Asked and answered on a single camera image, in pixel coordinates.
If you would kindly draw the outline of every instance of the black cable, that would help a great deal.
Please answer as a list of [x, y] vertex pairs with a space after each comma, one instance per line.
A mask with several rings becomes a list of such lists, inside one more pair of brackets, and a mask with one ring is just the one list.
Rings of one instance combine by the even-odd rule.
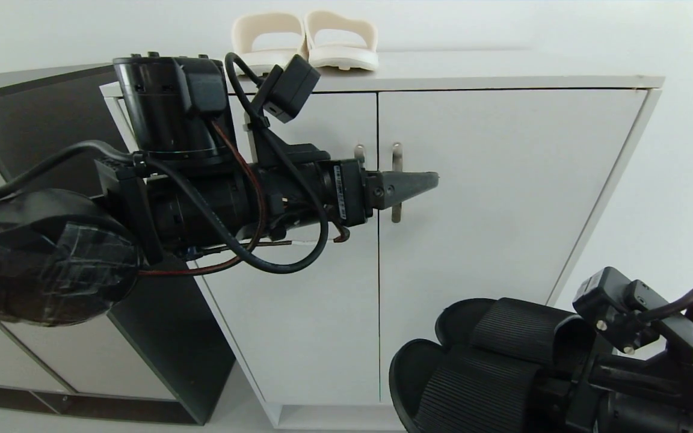
[[131, 155], [114, 149], [108, 143], [99, 140], [82, 141], [60, 150], [58, 153], [55, 153], [49, 158], [39, 162], [39, 164], [35, 165], [35, 167], [32, 167], [27, 172], [22, 173], [20, 176], [17, 176], [8, 183], [0, 186], [0, 199], [18, 192], [30, 181], [36, 179], [44, 173], [47, 173], [49, 170], [55, 168], [56, 165], [60, 165], [66, 160], [71, 159], [72, 157], [77, 156], [86, 150], [98, 150], [100, 153], [103, 153], [105, 156], [115, 161], [124, 162], [125, 164], [132, 164]]
[[675, 302], [670, 302], [670, 304], [641, 313], [638, 315], [638, 320], [641, 321], [641, 323], [647, 324], [652, 321], [669, 318], [670, 316], [676, 315], [676, 313], [680, 313], [683, 310], [691, 307], [693, 307], [693, 289], [681, 296], [681, 299], [678, 299]]
[[[242, 58], [239, 57], [239, 55], [233, 52], [226, 54], [226, 57], [223, 58], [223, 63], [226, 66], [226, 76], [229, 77], [229, 83], [231, 83], [234, 93], [236, 93], [237, 99], [239, 99], [239, 103], [242, 104], [242, 108], [251, 118], [253, 118], [253, 120], [258, 120], [260, 115], [258, 112], [253, 110], [253, 106], [250, 104], [250, 99], [248, 99], [245, 91], [242, 90], [242, 84], [239, 82], [239, 78], [237, 78], [237, 71], [234, 71], [234, 65], [239, 66], [239, 68], [242, 69], [245, 74], [248, 72], [253, 74], [253, 71], [250, 70], [250, 67], [247, 65], [247, 63], [245, 63], [245, 61], [242, 60]], [[253, 80], [253, 82], [256, 83], [256, 85], [260, 85], [255, 79], [253, 79], [254, 76], [256, 79], [259, 79], [258, 76], [255, 74], [253, 74], [253, 76], [248, 76]]]
[[226, 246], [229, 247], [229, 249], [233, 251], [237, 257], [250, 264], [250, 266], [259, 269], [260, 271], [265, 271], [272, 274], [292, 274], [309, 266], [319, 255], [319, 252], [314, 254], [315, 251], [313, 251], [302, 260], [292, 264], [269, 263], [266, 260], [262, 260], [261, 258], [254, 256], [253, 253], [246, 250], [245, 247], [240, 244], [236, 238], [234, 238], [233, 234], [229, 232], [229, 229], [226, 228], [220, 218], [217, 217], [212, 209], [210, 209], [210, 205], [208, 205], [208, 203], [204, 200], [200, 192], [198, 192], [198, 190], [184, 175], [171, 168], [165, 162], [159, 161], [159, 159], [151, 158], [146, 162], [147, 164], [151, 165], [151, 167], [154, 167], [157, 173], [167, 175], [175, 184], [177, 184], [184, 194], [189, 197], [189, 200], [194, 203], [200, 213], [203, 214], [203, 216], [207, 219], [212, 229], [214, 229], [219, 238], [221, 238], [221, 241], [223, 241], [223, 243], [226, 244]]
[[[242, 58], [240, 58], [237, 54], [233, 52], [229, 52], [229, 54], [227, 54], [224, 58], [224, 61], [226, 63], [226, 76], [229, 77], [229, 82], [231, 83], [232, 88], [234, 88], [234, 93], [236, 93], [237, 98], [239, 99], [239, 102], [242, 104], [243, 109], [245, 109], [245, 111], [248, 113], [248, 116], [250, 116], [251, 121], [261, 120], [262, 115], [253, 110], [253, 106], [248, 100], [247, 95], [245, 95], [245, 91], [242, 90], [242, 85], [239, 83], [237, 73], [236, 71], [234, 71], [234, 65], [239, 66], [239, 68], [242, 69], [242, 71], [245, 71], [245, 73], [250, 71], [250, 68], [248, 68], [247, 64], [242, 60]], [[240, 247], [241, 244], [233, 236], [231, 237], [231, 239], [224, 239], [220, 231], [219, 235], [221, 236], [222, 241], [224, 241], [226, 246], [228, 246], [232, 251], [234, 251], [237, 254], [237, 256], [247, 261], [248, 264], [250, 264], [254, 268], [261, 269], [261, 271], [272, 272], [273, 274], [291, 274], [300, 271], [303, 268], [306, 268], [307, 266], [312, 264], [314, 260], [317, 259], [317, 257], [319, 257], [319, 255], [325, 249], [325, 245], [328, 244], [328, 230], [330, 228], [330, 223], [328, 220], [327, 213], [325, 213], [325, 207], [322, 205], [322, 203], [320, 203], [319, 198], [317, 198], [317, 195], [314, 194], [314, 191], [310, 188], [309, 184], [306, 183], [305, 178], [303, 178], [301, 172], [296, 168], [296, 165], [292, 163], [291, 159], [289, 159], [286, 153], [277, 144], [277, 140], [275, 140], [275, 137], [272, 135], [269, 129], [262, 128], [261, 134], [264, 135], [264, 137], [266, 138], [266, 144], [269, 145], [270, 148], [272, 148], [272, 151], [277, 156], [277, 159], [279, 159], [283, 163], [283, 165], [285, 165], [285, 168], [291, 174], [292, 178], [296, 180], [297, 184], [299, 184], [299, 186], [303, 189], [306, 195], [308, 195], [312, 202], [312, 205], [314, 205], [314, 207], [316, 208], [317, 217], [319, 219], [319, 238], [317, 239], [317, 244], [314, 246], [314, 249], [312, 249], [312, 251], [308, 255], [306, 255], [305, 258], [302, 258], [296, 263], [280, 265], [266, 262], [266, 260], [261, 260], [260, 258], [252, 255], [251, 253], [248, 253], [247, 250], [242, 249]], [[226, 231], [226, 227], [223, 225], [223, 223], [221, 223], [220, 220], [218, 220], [217, 222], [213, 221], [213, 219], [217, 220], [218, 217], [215, 216], [214, 213], [212, 213], [212, 210], [209, 208], [209, 206], [206, 206], [205, 208], [200, 208], [200, 211], [205, 215], [206, 218], [208, 218], [211, 225], [214, 225], [214, 227], [217, 228], [217, 230]], [[240, 249], [242, 250], [242, 253], [237, 253], [237, 250]]]

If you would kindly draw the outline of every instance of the black slipper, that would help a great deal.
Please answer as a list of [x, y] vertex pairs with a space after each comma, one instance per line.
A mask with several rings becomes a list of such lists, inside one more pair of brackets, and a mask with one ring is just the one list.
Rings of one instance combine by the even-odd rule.
[[435, 333], [443, 350], [470, 345], [534, 362], [567, 379], [585, 364], [596, 336], [575, 313], [511, 298], [456, 302], [437, 318]]
[[545, 433], [531, 416], [539, 364], [428, 340], [402, 346], [390, 365], [390, 394], [411, 433]]

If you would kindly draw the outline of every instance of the white slipper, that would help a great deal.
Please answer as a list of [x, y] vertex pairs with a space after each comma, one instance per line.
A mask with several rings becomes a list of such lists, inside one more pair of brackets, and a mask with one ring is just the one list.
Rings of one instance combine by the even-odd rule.
[[[368, 21], [347, 19], [330, 11], [311, 11], [304, 19], [306, 44], [309, 47], [309, 63], [314, 67], [335, 66], [338, 69], [351, 68], [375, 71], [379, 67], [376, 53], [378, 31]], [[365, 46], [351, 42], [329, 42], [316, 44], [314, 38], [320, 30], [347, 30], [357, 33], [365, 41]]]
[[[289, 49], [259, 49], [253, 51], [253, 42], [266, 33], [296, 33], [300, 42]], [[285, 67], [298, 54], [306, 58], [306, 32], [299, 17], [286, 12], [251, 14], [234, 20], [232, 45], [250, 70], [258, 74], [269, 73], [275, 65]]]

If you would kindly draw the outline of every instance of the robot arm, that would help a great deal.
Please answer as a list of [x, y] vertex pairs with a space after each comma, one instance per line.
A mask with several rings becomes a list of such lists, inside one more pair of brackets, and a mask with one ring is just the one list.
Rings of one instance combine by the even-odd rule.
[[[365, 170], [311, 144], [289, 145], [264, 112], [286, 123], [319, 79], [294, 57], [261, 79], [233, 53], [226, 76], [245, 110], [253, 164], [235, 145], [221, 61], [133, 55], [114, 60], [139, 152], [88, 141], [67, 147], [0, 187], [0, 320], [45, 326], [86, 321], [112, 307], [138, 277], [200, 275], [245, 262], [289, 274], [310, 266], [329, 242], [349, 238], [374, 209], [387, 209], [437, 186], [437, 173]], [[234, 65], [256, 83], [249, 99]], [[104, 195], [19, 190], [77, 153], [92, 150]], [[297, 263], [269, 263], [253, 249], [285, 244], [288, 230], [319, 224], [316, 247]], [[164, 255], [194, 260], [231, 250], [235, 258], [187, 271], [153, 269]]]

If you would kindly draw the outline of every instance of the label sticker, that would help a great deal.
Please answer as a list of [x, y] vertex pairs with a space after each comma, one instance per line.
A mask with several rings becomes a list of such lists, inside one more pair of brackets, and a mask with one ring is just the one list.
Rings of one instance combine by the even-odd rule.
[[342, 220], [347, 220], [347, 206], [344, 203], [344, 184], [341, 181], [341, 167], [339, 165], [333, 166], [333, 178], [336, 181], [336, 198], [339, 201], [339, 217]]

